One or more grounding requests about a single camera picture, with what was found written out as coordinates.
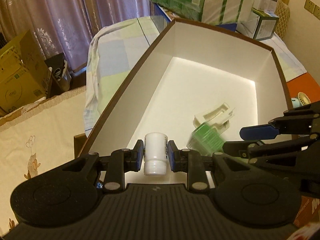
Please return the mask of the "brown cardboard storage box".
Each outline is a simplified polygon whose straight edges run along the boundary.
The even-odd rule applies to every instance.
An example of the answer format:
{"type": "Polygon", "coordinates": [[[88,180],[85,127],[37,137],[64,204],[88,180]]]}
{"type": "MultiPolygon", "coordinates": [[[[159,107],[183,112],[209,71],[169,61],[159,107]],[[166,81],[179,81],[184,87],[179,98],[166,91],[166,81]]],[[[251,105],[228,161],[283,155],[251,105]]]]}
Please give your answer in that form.
{"type": "Polygon", "coordinates": [[[142,55],[89,134],[81,155],[110,155],[160,132],[186,148],[194,116],[227,103],[235,115],[223,137],[266,124],[292,108],[274,50],[226,29],[178,19],[142,55]]]}

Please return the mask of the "white pill bottle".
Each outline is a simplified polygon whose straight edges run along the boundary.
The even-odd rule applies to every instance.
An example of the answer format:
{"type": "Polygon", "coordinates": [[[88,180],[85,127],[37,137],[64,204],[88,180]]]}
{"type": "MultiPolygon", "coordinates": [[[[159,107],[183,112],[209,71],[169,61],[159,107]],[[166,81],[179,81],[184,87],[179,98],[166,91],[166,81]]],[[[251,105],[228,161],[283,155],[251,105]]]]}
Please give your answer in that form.
{"type": "Polygon", "coordinates": [[[144,174],[164,176],[167,174],[168,138],[163,133],[149,133],[145,136],[144,174]]]}

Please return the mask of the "green transparent box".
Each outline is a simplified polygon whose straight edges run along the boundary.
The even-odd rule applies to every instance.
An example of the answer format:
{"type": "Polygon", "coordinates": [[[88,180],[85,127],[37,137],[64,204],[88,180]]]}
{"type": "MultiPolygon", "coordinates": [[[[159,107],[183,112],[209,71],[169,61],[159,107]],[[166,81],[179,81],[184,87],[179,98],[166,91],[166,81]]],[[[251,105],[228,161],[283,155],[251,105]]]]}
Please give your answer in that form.
{"type": "Polygon", "coordinates": [[[215,128],[203,123],[191,133],[187,148],[199,152],[202,156],[212,156],[215,152],[223,152],[224,143],[215,128]]]}

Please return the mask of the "black bag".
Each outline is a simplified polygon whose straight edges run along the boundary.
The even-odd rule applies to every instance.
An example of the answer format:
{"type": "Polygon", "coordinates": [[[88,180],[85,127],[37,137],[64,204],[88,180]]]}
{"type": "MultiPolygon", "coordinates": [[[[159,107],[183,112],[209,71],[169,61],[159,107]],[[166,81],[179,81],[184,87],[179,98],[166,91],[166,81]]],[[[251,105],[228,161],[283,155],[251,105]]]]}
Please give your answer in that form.
{"type": "Polygon", "coordinates": [[[68,91],[72,78],[64,53],[54,55],[44,62],[51,72],[47,98],[52,98],[68,91]]]}

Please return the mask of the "green white carton box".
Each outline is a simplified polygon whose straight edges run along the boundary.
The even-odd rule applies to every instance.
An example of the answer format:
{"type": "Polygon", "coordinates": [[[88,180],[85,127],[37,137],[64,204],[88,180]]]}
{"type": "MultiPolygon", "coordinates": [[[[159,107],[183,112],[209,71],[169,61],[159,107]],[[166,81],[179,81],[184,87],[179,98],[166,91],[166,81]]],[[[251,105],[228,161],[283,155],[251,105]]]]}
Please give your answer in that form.
{"type": "Polygon", "coordinates": [[[248,21],[238,23],[236,31],[254,40],[262,41],[273,36],[278,21],[277,15],[253,8],[248,21]]]}

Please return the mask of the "green tissue box pack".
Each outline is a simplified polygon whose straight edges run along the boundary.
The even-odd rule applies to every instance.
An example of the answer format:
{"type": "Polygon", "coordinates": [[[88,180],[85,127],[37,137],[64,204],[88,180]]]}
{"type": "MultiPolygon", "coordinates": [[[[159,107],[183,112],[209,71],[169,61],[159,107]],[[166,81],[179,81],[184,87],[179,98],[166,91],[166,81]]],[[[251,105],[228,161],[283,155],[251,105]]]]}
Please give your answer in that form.
{"type": "Polygon", "coordinates": [[[150,0],[178,16],[210,25],[246,22],[254,0],[150,0]]]}

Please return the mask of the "orange printed cardboard mat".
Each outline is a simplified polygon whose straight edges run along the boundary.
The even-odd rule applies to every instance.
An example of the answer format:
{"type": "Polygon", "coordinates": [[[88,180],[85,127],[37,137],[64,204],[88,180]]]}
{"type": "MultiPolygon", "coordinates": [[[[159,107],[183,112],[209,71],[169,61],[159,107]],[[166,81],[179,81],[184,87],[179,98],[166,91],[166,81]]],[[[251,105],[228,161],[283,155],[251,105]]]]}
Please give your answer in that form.
{"type": "MultiPolygon", "coordinates": [[[[287,83],[290,96],[295,98],[299,92],[306,94],[311,102],[319,101],[319,85],[309,73],[305,73],[287,83]]],[[[319,199],[302,197],[302,204],[294,224],[298,228],[308,223],[319,222],[319,199]]]]}

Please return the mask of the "white plastic clip holder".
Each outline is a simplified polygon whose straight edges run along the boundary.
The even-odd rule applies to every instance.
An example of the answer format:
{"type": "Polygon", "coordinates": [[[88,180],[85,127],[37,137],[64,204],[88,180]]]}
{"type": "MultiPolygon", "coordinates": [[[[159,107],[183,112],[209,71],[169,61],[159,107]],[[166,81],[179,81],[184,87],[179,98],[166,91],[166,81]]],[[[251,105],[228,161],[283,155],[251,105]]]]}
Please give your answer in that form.
{"type": "Polygon", "coordinates": [[[216,129],[219,133],[223,133],[230,127],[230,120],[234,116],[234,107],[223,102],[215,105],[213,108],[194,115],[193,125],[195,128],[206,123],[211,128],[216,129]]]}

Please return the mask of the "cream cartoon blanket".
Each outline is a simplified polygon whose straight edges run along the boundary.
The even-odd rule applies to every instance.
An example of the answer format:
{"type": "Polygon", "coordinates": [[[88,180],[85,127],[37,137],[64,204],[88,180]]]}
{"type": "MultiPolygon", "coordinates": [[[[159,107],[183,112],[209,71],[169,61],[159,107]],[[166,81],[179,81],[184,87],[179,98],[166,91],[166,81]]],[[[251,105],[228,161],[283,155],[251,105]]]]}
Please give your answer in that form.
{"type": "Polygon", "coordinates": [[[80,87],[1,119],[1,234],[17,220],[14,188],[74,159],[74,136],[84,133],[86,88],[80,87]]]}

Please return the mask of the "beige quilted cushion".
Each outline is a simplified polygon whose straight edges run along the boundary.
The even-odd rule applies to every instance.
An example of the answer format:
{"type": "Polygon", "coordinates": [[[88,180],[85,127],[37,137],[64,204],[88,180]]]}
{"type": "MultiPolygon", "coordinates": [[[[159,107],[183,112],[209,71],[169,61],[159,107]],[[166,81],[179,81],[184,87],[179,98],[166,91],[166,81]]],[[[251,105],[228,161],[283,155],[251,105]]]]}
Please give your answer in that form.
{"type": "Polygon", "coordinates": [[[275,14],[279,17],[279,20],[274,32],[283,40],[290,19],[290,8],[282,0],[278,0],[275,14]]]}

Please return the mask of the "yellow cardboard box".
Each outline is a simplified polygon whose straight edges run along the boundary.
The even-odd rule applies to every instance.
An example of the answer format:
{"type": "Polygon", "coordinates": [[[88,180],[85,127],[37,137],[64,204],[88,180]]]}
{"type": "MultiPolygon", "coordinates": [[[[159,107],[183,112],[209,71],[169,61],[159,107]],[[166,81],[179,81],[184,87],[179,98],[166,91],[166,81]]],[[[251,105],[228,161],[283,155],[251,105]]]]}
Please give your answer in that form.
{"type": "Polygon", "coordinates": [[[31,31],[1,49],[1,109],[7,114],[47,96],[50,70],[31,31]]]}

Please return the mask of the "purple curtain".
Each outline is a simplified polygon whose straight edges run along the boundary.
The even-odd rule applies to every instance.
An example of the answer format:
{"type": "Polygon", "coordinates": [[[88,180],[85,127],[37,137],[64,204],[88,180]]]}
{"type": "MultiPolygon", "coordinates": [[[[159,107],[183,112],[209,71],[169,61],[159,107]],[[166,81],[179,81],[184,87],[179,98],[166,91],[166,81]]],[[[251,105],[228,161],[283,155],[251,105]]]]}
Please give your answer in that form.
{"type": "Polygon", "coordinates": [[[10,41],[30,30],[45,59],[64,53],[76,72],[102,27],[148,14],[149,0],[1,0],[1,33],[10,41]]]}

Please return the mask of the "checkered bed sheet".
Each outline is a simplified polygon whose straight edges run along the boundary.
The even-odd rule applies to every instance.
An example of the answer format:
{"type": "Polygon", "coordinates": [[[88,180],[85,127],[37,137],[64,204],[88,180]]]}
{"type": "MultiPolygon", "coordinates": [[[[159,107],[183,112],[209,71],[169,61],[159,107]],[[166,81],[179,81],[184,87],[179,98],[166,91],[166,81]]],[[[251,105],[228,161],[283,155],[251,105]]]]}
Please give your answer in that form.
{"type": "MultiPolygon", "coordinates": [[[[117,89],[160,33],[151,18],[143,17],[105,27],[95,35],[89,47],[86,74],[87,137],[117,89]]],[[[274,50],[286,82],[306,72],[280,39],[271,38],[261,43],[274,50]]]]}

